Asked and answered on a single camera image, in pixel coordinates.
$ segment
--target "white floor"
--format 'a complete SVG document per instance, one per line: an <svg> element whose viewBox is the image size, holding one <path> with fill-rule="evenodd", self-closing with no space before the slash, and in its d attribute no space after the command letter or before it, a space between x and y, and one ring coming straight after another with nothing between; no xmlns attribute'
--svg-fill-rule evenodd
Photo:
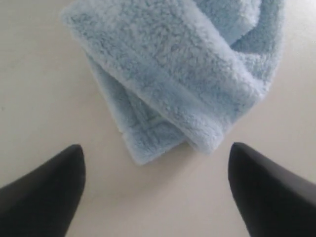
<svg viewBox="0 0 316 237"><path fill-rule="evenodd" d="M288 0L285 52L267 99L210 157L182 145L137 167L84 54L60 23L71 0L0 0L0 186L72 143L87 183L68 237L245 237L227 181L243 141L316 182L316 1Z"/></svg>

